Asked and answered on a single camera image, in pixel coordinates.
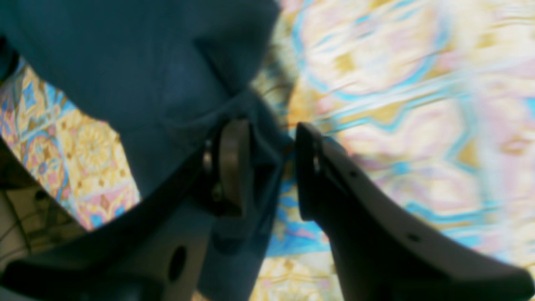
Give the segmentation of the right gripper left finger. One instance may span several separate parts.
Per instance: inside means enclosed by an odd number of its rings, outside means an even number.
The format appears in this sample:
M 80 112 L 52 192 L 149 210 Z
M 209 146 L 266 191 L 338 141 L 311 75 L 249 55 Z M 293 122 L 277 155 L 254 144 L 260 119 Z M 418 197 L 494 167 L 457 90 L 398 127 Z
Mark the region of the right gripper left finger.
M 189 301 L 216 222 L 253 211 L 251 126 L 230 120 L 112 222 L 12 261 L 2 301 Z

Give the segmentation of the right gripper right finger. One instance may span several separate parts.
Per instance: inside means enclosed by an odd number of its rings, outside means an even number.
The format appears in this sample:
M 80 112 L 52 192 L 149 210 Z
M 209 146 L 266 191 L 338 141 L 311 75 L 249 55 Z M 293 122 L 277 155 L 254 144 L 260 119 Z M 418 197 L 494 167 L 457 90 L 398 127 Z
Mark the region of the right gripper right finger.
M 528 301 L 523 268 L 455 242 L 390 200 L 311 124 L 296 128 L 302 219 L 328 236 L 346 301 Z

